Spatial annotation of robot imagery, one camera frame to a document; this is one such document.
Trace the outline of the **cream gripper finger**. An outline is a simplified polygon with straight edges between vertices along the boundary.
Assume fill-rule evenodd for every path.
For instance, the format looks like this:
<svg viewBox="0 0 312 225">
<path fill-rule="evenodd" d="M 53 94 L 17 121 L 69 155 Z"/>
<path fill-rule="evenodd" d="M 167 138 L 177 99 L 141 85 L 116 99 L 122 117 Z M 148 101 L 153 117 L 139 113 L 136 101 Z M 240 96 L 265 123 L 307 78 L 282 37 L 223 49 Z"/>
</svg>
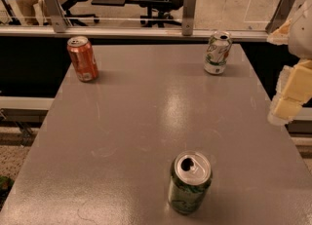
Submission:
<svg viewBox="0 0 312 225">
<path fill-rule="evenodd" d="M 312 60 L 301 59 L 280 72 L 267 120 L 275 126 L 293 121 L 302 106 L 312 98 Z"/>
<path fill-rule="evenodd" d="M 279 28 L 270 33 L 267 37 L 267 42 L 273 45 L 287 45 L 289 41 L 289 33 L 292 20 L 286 20 Z"/>
</svg>

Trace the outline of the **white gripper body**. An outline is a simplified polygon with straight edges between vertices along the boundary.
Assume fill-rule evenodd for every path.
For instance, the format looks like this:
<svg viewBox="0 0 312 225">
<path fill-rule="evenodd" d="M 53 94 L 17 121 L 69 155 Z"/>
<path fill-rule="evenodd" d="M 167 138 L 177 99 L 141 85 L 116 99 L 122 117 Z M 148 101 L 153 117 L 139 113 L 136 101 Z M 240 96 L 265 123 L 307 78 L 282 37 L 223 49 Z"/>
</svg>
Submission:
<svg viewBox="0 0 312 225">
<path fill-rule="evenodd" d="M 306 0 L 292 16 L 288 48 L 299 58 L 312 59 L 312 0 Z"/>
</svg>

